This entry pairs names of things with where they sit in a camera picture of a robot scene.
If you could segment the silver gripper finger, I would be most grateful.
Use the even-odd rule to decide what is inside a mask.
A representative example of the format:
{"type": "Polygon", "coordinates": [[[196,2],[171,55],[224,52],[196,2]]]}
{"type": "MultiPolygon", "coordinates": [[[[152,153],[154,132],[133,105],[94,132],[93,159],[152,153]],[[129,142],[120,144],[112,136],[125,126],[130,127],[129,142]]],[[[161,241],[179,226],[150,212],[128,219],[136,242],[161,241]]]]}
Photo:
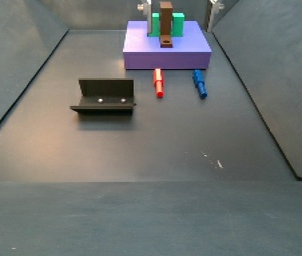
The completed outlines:
{"type": "Polygon", "coordinates": [[[223,0],[208,0],[207,2],[207,31],[211,31],[213,24],[213,17],[219,11],[224,9],[223,0]]]}
{"type": "Polygon", "coordinates": [[[142,12],[146,19],[146,33],[152,32],[152,0],[140,0],[137,10],[142,12]]]}

